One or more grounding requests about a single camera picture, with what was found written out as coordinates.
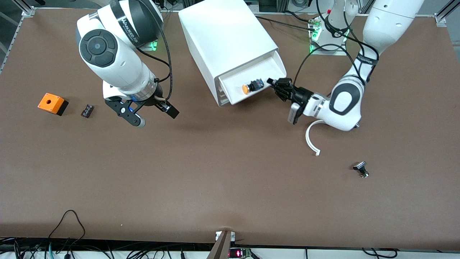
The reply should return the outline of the small metal knob lower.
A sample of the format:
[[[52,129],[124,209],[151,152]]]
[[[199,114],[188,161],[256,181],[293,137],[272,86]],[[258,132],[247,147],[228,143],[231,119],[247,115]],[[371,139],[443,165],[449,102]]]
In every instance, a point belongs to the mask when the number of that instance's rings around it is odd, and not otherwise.
[[[352,169],[358,171],[361,178],[367,178],[369,176],[369,172],[365,168],[366,164],[366,161],[359,162],[358,164],[355,164]]]

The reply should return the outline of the orange push button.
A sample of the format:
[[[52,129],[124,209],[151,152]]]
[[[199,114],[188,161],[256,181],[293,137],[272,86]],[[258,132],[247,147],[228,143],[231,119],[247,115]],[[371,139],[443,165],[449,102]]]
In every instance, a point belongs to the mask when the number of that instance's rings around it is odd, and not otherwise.
[[[250,93],[263,89],[264,86],[265,84],[262,79],[256,79],[254,81],[251,81],[249,84],[243,85],[242,90],[245,95],[248,95]]]

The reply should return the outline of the white curved plastic strip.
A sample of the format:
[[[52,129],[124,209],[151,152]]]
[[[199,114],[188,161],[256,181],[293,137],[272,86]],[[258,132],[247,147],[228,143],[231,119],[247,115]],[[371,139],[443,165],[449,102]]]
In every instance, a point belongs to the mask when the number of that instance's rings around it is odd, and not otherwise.
[[[312,127],[314,125],[317,125],[317,124],[325,124],[324,120],[316,120],[314,122],[312,122],[308,128],[306,129],[306,132],[305,132],[305,140],[306,140],[306,143],[307,145],[309,146],[309,148],[315,153],[315,156],[318,157],[321,153],[321,150],[318,149],[316,146],[314,146],[314,144],[312,143],[312,140],[310,138],[310,130],[312,129]]]

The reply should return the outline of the orange box with hole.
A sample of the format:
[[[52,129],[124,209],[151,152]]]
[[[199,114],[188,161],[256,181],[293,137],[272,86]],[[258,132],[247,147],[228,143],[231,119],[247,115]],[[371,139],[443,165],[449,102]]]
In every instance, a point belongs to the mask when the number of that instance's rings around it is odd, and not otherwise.
[[[48,113],[62,116],[69,102],[63,97],[46,93],[38,104],[38,108]]]

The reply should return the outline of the small device with red light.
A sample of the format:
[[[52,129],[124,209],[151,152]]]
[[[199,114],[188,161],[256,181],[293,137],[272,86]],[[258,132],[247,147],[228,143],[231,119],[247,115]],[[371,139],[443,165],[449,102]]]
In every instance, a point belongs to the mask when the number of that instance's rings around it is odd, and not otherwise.
[[[251,249],[231,248],[228,252],[229,259],[246,259],[251,258]]]

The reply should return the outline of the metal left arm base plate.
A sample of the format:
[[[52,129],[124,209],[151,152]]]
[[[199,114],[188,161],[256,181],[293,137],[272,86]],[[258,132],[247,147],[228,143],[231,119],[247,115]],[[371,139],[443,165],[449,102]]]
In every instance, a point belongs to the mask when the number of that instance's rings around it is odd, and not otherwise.
[[[324,26],[324,22],[315,19],[309,25],[314,31],[309,33],[310,52],[315,55],[340,55],[345,56],[345,51],[338,46],[346,49],[346,38],[338,35],[333,36]]]

